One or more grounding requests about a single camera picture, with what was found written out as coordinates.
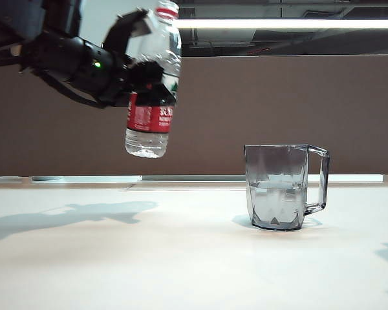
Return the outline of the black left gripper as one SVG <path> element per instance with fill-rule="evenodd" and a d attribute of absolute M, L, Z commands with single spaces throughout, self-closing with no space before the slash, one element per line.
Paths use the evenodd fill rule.
<path fill-rule="evenodd" d="M 135 64 L 131 58 L 111 53 L 113 64 L 109 80 L 98 94 L 98 103 L 106 107 L 128 107 L 130 93 L 136 93 L 136 105 L 176 105 L 176 95 L 166 87 L 164 69 L 156 61 Z"/>

